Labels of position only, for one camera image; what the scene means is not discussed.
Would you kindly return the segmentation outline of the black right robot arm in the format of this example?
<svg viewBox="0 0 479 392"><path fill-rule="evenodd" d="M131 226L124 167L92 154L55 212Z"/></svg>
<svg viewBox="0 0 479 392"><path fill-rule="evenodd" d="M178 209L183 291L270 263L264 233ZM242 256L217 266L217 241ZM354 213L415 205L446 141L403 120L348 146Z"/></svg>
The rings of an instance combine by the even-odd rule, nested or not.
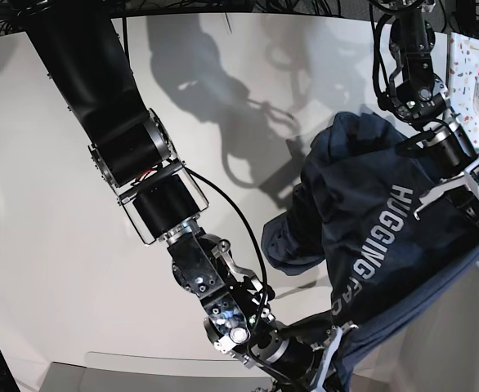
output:
<svg viewBox="0 0 479 392"><path fill-rule="evenodd" d="M230 243L198 225L208 201L157 114L145 107L125 36L96 9L55 5L23 11L20 18L141 241L166 243L173 276L198 298L214 347L261 368L276 390L330 391L334 330L306 343L279 326L266 274L239 267Z"/></svg>

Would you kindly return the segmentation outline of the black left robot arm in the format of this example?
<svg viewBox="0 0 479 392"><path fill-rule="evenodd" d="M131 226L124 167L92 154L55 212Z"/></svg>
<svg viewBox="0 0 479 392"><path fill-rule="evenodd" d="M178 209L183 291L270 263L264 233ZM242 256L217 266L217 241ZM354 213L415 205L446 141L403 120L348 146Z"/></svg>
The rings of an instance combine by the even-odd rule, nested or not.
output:
<svg viewBox="0 0 479 392"><path fill-rule="evenodd" d="M433 1L371 1L373 85L378 106L417 134L395 147L407 158L429 158L447 179L477 158L477 152L436 74L432 49L436 34L423 14Z"/></svg>

